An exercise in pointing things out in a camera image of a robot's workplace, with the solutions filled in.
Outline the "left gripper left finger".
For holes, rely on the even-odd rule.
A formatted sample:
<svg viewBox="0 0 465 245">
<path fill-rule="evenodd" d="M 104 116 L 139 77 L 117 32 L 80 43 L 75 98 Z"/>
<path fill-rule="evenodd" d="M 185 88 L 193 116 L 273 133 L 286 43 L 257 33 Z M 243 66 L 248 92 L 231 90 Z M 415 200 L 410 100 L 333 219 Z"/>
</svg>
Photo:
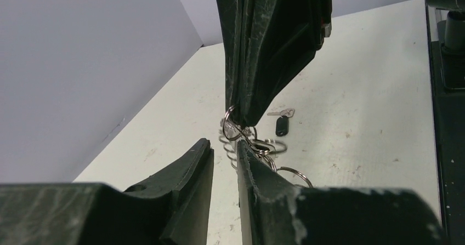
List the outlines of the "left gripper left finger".
<svg viewBox="0 0 465 245">
<path fill-rule="evenodd" d="M 125 191 L 102 183 L 1 185 L 1 244 L 206 244 L 214 151 L 202 138 Z"/>
</svg>

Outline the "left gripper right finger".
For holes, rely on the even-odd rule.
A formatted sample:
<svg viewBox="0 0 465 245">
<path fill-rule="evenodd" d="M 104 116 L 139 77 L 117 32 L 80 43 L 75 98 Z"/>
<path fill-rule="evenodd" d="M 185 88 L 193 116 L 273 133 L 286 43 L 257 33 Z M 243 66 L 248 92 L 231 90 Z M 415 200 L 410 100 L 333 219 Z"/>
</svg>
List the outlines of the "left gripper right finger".
<svg viewBox="0 0 465 245">
<path fill-rule="evenodd" d="M 243 244 L 444 244 L 430 206 L 408 189 L 293 185 L 237 144 Z"/>
</svg>

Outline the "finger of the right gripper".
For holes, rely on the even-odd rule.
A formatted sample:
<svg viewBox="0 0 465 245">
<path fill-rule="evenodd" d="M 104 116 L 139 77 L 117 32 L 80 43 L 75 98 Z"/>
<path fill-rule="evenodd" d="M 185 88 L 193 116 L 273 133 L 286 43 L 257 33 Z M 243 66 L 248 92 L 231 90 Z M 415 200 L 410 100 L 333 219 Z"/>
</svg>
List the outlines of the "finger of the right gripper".
<svg viewBox="0 0 465 245">
<path fill-rule="evenodd" d="M 232 118 L 253 118 L 246 89 L 245 58 L 251 0 L 216 0 L 225 54 L 225 108 Z"/>
<path fill-rule="evenodd" d="M 246 0 L 240 126 L 255 126 L 271 101 L 322 47 L 332 0 Z"/>
</svg>

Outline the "metal key organizer disc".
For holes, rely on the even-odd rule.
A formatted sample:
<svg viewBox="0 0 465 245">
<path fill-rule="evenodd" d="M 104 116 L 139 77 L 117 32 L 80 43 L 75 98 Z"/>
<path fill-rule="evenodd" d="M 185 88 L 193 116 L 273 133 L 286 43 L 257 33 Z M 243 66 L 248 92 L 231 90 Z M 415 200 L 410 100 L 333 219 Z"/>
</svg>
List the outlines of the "metal key organizer disc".
<svg viewBox="0 0 465 245">
<path fill-rule="evenodd" d="M 236 145 L 240 140 L 252 150 L 253 155 L 269 169 L 275 173 L 288 172 L 303 180 L 303 184 L 296 184 L 299 187 L 313 188 L 310 179 L 297 169 L 278 166 L 276 159 L 279 155 L 287 152 L 288 146 L 285 142 L 276 139 L 260 139 L 256 127 L 240 127 L 232 121 L 235 106 L 230 106 L 224 117 L 221 119 L 218 140 L 222 143 L 223 150 L 230 161 L 230 165 L 237 170 L 237 150 Z"/>
</svg>

